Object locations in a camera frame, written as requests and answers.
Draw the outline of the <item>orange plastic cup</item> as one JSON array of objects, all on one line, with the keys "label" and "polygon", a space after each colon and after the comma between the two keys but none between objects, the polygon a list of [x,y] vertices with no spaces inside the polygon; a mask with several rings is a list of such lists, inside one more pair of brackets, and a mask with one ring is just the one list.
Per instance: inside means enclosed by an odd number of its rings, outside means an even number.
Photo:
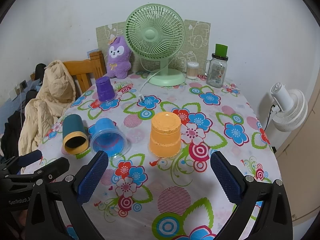
[{"label": "orange plastic cup", "polygon": [[172,112],[155,114],[151,119],[149,150],[160,158],[171,158],[181,149],[181,120]]}]

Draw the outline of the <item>teal cup with yellow rim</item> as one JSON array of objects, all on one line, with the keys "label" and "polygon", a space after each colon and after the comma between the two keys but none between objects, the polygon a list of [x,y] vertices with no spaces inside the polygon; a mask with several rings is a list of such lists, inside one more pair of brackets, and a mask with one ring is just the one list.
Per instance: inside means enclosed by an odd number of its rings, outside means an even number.
[{"label": "teal cup with yellow rim", "polygon": [[89,139],[80,115],[70,114],[65,117],[62,123],[62,145],[71,155],[88,149]]}]

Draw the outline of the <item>blue plastic cup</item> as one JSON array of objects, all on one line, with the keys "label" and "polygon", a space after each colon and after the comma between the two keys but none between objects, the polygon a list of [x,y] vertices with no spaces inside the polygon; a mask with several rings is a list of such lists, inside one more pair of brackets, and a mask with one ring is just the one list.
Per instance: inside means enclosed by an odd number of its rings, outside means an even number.
[{"label": "blue plastic cup", "polygon": [[101,118],[88,128],[90,149],[93,153],[104,151],[109,159],[124,156],[130,145],[124,133],[109,118]]}]

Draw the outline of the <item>purple plastic cup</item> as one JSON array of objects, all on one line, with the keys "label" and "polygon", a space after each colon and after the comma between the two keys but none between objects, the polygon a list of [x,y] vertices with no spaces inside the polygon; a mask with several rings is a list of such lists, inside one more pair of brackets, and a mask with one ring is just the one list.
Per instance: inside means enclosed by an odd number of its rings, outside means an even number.
[{"label": "purple plastic cup", "polygon": [[108,102],[115,98],[116,93],[108,76],[100,77],[95,82],[98,99],[101,102]]}]

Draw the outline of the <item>green jar lid cup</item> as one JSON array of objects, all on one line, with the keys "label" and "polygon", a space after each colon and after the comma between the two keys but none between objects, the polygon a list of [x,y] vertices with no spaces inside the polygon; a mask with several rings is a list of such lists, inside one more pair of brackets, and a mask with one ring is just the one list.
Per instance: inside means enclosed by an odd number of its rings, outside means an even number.
[{"label": "green jar lid cup", "polygon": [[219,57],[226,57],[227,56],[228,47],[224,44],[216,44],[215,45],[215,55]]}]

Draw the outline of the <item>floral tablecloth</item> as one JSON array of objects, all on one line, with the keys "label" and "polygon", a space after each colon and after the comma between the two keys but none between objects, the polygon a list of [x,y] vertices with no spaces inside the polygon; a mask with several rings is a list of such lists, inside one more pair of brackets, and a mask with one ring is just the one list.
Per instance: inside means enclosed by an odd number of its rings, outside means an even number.
[{"label": "floral tablecloth", "polygon": [[[210,168],[220,151],[245,175],[271,183],[280,170],[253,109],[232,81],[221,88],[206,77],[174,87],[147,82],[146,72],[112,79],[116,98],[100,102],[92,86],[68,109],[89,128],[109,118],[125,134],[127,154],[109,162],[84,209],[105,239],[213,239],[235,205]],[[181,150],[162,159],[149,150],[151,119],[181,120]]]}]

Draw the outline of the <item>beige quilted jacket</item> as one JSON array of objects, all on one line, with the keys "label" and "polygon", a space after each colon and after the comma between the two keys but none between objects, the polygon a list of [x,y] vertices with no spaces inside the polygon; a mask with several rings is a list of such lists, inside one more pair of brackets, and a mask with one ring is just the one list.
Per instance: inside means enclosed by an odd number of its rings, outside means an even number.
[{"label": "beige quilted jacket", "polygon": [[36,98],[25,107],[25,121],[18,141],[19,155],[36,150],[57,120],[76,98],[75,83],[62,61],[51,62],[44,71]]}]

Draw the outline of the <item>white standing fan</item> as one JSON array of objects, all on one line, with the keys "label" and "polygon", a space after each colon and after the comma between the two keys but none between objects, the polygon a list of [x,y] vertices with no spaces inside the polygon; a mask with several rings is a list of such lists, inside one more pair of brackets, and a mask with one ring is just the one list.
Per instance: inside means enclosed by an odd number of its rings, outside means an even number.
[{"label": "white standing fan", "polygon": [[300,89],[287,89],[281,82],[275,83],[260,102],[260,111],[266,112],[263,131],[268,125],[283,133],[286,138],[281,145],[271,144],[274,154],[280,154],[298,135],[308,117],[308,102]]}]

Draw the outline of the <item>wooden chair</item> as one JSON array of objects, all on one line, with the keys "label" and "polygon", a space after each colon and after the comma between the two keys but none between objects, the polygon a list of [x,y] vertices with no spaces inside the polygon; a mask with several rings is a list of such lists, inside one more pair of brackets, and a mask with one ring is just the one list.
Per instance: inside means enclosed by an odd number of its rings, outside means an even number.
[{"label": "wooden chair", "polygon": [[43,78],[43,87],[48,87],[54,94],[77,93],[74,79],[79,81],[82,92],[91,87],[90,75],[98,79],[106,74],[103,52],[100,50],[89,53],[89,58],[82,61],[54,60],[46,66]]}]

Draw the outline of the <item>glass mason jar mug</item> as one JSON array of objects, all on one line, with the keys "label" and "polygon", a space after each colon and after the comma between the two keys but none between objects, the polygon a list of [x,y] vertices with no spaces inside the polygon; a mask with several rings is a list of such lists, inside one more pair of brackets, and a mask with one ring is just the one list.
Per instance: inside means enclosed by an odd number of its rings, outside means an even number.
[{"label": "glass mason jar mug", "polygon": [[207,77],[206,83],[215,88],[223,86],[226,70],[227,56],[219,56],[212,53],[212,58],[204,63],[204,74]]}]

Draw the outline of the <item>cotton swab container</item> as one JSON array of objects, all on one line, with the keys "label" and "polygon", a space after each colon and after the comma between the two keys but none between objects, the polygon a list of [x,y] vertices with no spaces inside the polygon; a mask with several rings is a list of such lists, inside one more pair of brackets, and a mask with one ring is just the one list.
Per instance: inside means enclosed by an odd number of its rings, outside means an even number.
[{"label": "cotton swab container", "polygon": [[186,78],[188,79],[196,79],[198,75],[198,70],[199,70],[199,63],[198,62],[187,62],[187,67],[186,67]]}]

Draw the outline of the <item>purple plush rabbit toy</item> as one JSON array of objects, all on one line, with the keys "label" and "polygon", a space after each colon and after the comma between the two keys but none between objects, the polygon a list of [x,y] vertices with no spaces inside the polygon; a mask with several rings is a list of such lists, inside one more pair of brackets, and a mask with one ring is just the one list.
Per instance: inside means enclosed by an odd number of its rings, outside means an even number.
[{"label": "purple plush rabbit toy", "polygon": [[118,36],[110,44],[107,55],[107,76],[109,78],[124,79],[131,69],[131,49],[125,37]]}]

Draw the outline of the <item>green desk fan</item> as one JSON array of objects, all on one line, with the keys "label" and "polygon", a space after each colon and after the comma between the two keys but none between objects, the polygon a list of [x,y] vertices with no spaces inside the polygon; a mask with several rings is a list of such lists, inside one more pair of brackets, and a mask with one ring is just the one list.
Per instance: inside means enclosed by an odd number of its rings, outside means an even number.
[{"label": "green desk fan", "polygon": [[161,4],[138,7],[126,20],[125,40],[141,59],[160,63],[159,69],[149,74],[149,83],[170,87],[185,82],[181,71],[169,67],[169,60],[185,41],[185,26],[175,10]]}]

